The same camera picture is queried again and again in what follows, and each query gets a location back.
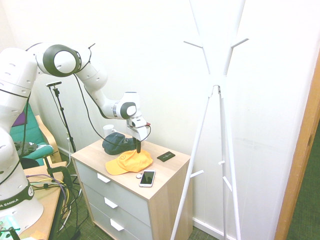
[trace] green carpet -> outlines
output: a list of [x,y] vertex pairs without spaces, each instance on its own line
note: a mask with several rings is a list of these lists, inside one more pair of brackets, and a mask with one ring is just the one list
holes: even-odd
[[314,137],[310,157],[294,209],[287,240],[320,240],[320,128]]
[[[61,154],[61,158],[63,161],[68,161],[68,157]],[[76,174],[75,168],[73,164],[71,163],[68,167],[70,174]],[[70,217],[68,221],[66,222],[66,227],[68,226],[76,226],[77,224],[81,224],[79,227],[79,230],[81,232],[80,236],[77,238],[77,240],[113,240],[109,235],[107,235],[104,231],[102,231],[99,227],[94,226],[91,218],[88,216],[88,209],[86,206],[86,202],[81,195],[77,202],[77,208],[74,207],[71,210]],[[204,231],[193,227],[193,232],[188,240],[217,240],[217,238],[205,233]]]

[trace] wooden desk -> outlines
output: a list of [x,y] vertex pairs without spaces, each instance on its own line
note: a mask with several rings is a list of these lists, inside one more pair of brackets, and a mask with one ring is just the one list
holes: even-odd
[[[59,167],[59,166],[66,166],[67,163],[64,162],[58,162],[50,164],[52,168]],[[24,170],[25,175],[37,175],[37,174],[47,174],[47,166],[38,166],[33,168],[28,168]],[[61,172],[57,172],[53,174],[54,178],[57,180],[63,180],[63,174]],[[41,179],[47,179],[46,176],[33,176],[28,178],[30,182],[36,182]],[[33,224],[28,229],[24,230],[20,235],[20,239],[29,238],[32,234],[34,234],[36,231],[39,231],[45,235],[44,238],[47,240],[50,235],[51,226],[54,220],[57,203],[59,199],[60,194],[60,188],[59,187],[53,187],[49,189],[43,189],[43,190],[37,190],[34,191],[35,197],[39,200],[39,202],[43,205],[44,210],[42,213],[42,216],[39,218],[39,220]]]
[[[110,175],[108,155],[99,140],[71,155],[92,221],[115,240],[169,240],[173,230],[190,156],[143,141],[155,170],[151,188],[139,187],[138,173]],[[172,152],[162,162],[158,156]],[[187,240],[193,230],[192,181],[190,181],[176,240]]]

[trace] wooden cabinet top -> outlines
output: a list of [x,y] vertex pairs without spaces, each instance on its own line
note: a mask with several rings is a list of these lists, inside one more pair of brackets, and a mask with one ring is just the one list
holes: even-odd
[[[153,159],[153,163],[146,169],[155,170],[156,173],[152,187],[139,187],[140,179],[137,179],[136,175],[142,173],[143,170],[140,172],[127,172],[121,175],[111,175],[107,172],[106,162],[117,158],[119,155],[108,155],[102,147],[102,143],[103,140],[100,139],[73,153],[71,157],[146,200],[150,200],[185,164],[189,164],[190,160],[189,155],[143,141],[141,149],[150,153]],[[175,154],[175,156],[165,162],[157,159],[158,156],[168,151]]]

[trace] tripod stand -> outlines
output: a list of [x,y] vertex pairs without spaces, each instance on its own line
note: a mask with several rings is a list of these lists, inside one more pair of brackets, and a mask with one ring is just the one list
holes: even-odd
[[[193,13],[193,18],[195,21],[196,28],[198,30],[199,37],[201,39],[202,36],[205,36],[203,34],[203,28],[199,28],[197,18],[196,18],[196,13],[193,8],[192,0],[189,0],[192,13]],[[224,53],[221,56],[221,61],[223,62],[222,68],[218,69],[218,74],[213,76],[210,75],[211,78],[211,86],[209,86],[210,92],[206,96],[206,104],[203,108],[203,111],[200,116],[200,121],[197,126],[196,134],[195,134],[195,139],[193,142],[193,147],[192,147],[192,152],[191,152],[191,157],[190,157],[190,162],[188,166],[188,170],[186,173],[185,177],[185,182],[182,190],[182,196],[180,199],[177,215],[175,218],[175,222],[173,225],[173,230],[172,230],[172,235],[170,240],[174,240],[176,237],[178,225],[179,225],[179,220],[182,214],[183,206],[185,203],[185,199],[187,196],[187,191],[188,191],[188,186],[190,182],[190,178],[200,174],[203,172],[199,171],[196,173],[192,174],[194,162],[195,162],[195,156],[197,152],[197,148],[199,145],[199,140],[201,137],[201,132],[202,128],[204,125],[206,113],[207,113],[207,108],[209,104],[209,100],[213,95],[214,88],[218,88],[218,94],[219,94],[219,100],[220,100],[220,122],[221,122],[221,151],[222,151],[222,160],[218,163],[219,165],[222,165],[222,179],[223,179],[223,237],[224,240],[227,239],[227,191],[228,189],[232,192],[232,198],[233,198],[233,210],[234,210],[234,221],[235,221],[235,230],[236,230],[236,239],[241,240],[241,231],[240,231],[240,221],[239,221],[239,208],[238,208],[238,195],[237,195],[237,183],[236,183],[236,171],[235,171],[235,160],[234,160],[234,150],[233,150],[233,143],[232,143],[232,130],[231,130],[231,117],[229,113],[229,105],[228,105],[228,96],[227,96],[227,91],[226,91],[226,77],[228,74],[228,68],[230,65],[231,57],[232,57],[232,52],[233,49],[240,44],[246,42],[249,40],[248,38],[244,38],[241,40],[236,41],[236,36],[238,33],[239,25],[240,25],[240,20],[242,17],[242,13],[245,7],[245,0],[237,0],[236,2],[236,10],[235,13],[231,16],[232,19],[230,20],[230,25],[228,29],[228,40],[225,46]],[[206,52],[207,46],[203,45],[199,46],[190,42],[185,41],[187,44],[191,44],[193,46],[199,47],[203,51],[203,55],[206,61],[206,65],[208,67],[208,72],[210,74],[210,67],[208,63],[207,56],[209,54],[214,54],[213,52]],[[227,173],[227,167],[226,167],[226,162],[227,162],[227,149],[228,149],[228,160],[229,160],[229,167],[230,167],[230,176],[231,176],[231,182],[228,181],[226,177]]]
[[67,131],[67,134],[68,134],[68,137],[69,137],[69,141],[71,143],[72,150],[75,153],[77,151],[76,150],[76,146],[75,146],[75,142],[74,142],[73,137],[70,134],[70,130],[69,130],[69,127],[68,127],[68,124],[67,124],[67,119],[66,119],[66,116],[65,116],[65,113],[64,113],[65,109],[62,107],[60,99],[59,99],[60,92],[59,92],[58,88],[56,87],[57,84],[61,84],[61,82],[59,81],[59,82],[47,84],[47,87],[49,87],[49,89],[51,91],[51,87],[53,86],[53,91],[54,91],[54,94],[55,94],[55,96],[56,96],[56,98],[58,100],[60,111],[62,113],[62,117],[63,117],[63,121],[62,122],[63,122],[63,124],[64,124],[64,126],[66,128],[66,131]]

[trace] drawer handle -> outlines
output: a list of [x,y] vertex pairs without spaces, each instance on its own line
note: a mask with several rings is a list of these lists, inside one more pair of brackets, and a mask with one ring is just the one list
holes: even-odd
[[114,202],[110,201],[108,198],[104,198],[104,203],[107,204],[110,208],[113,208],[113,209],[118,207],[117,204],[115,204]]
[[114,227],[115,229],[117,229],[118,231],[121,231],[124,229],[122,226],[120,226],[118,223],[116,223],[112,219],[110,219],[110,223],[111,223],[111,226]]
[[110,182],[110,179],[106,178],[105,176],[102,176],[101,174],[97,173],[98,179],[100,179],[102,182],[108,183]]

